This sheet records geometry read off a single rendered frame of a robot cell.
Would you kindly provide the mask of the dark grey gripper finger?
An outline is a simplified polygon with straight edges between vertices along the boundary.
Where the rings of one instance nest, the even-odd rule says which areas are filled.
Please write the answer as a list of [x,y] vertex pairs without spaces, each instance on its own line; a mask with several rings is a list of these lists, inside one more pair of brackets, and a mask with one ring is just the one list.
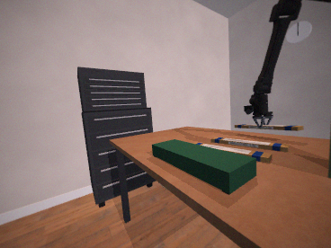
[[264,122],[264,125],[269,125],[269,123],[272,120],[273,116],[265,116],[265,118],[268,119],[268,122],[267,122],[267,124],[265,124],[265,122]]
[[[253,117],[253,120],[255,121],[258,128],[262,128],[262,126],[264,124],[264,119],[265,119],[265,117]],[[261,125],[260,126],[259,126],[257,120],[261,120]]]

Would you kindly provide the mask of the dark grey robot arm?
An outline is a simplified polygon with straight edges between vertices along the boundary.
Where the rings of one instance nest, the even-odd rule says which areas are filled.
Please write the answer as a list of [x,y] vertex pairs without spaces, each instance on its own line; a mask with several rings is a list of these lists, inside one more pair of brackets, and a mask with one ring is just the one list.
[[[259,104],[268,103],[267,93],[271,93],[273,84],[273,72],[282,48],[284,37],[291,21],[298,19],[302,0],[279,0],[273,6],[269,22],[273,22],[273,32],[270,38],[269,46],[265,55],[264,64],[257,81],[255,82],[253,92],[249,103],[244,106],[244,112],[251,114],[259,112]],[[289,16],[288,16],[289,15]],[[282,17],[280,16],[288,16]]]

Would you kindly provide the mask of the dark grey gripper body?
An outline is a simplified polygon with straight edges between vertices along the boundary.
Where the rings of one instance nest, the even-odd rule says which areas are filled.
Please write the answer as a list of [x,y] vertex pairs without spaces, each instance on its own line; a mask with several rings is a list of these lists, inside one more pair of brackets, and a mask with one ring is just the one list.
[[[265,112],[265,113],[261,113],[261,112]],[[273,112],[272,111],[268,111],[268,103],[263,103],[263,105],[261,105],[261,103],[259,104],[259,112],[253,113],[253,117],[262,117],[262,115],[265,116],[273,116],[272,115]]]

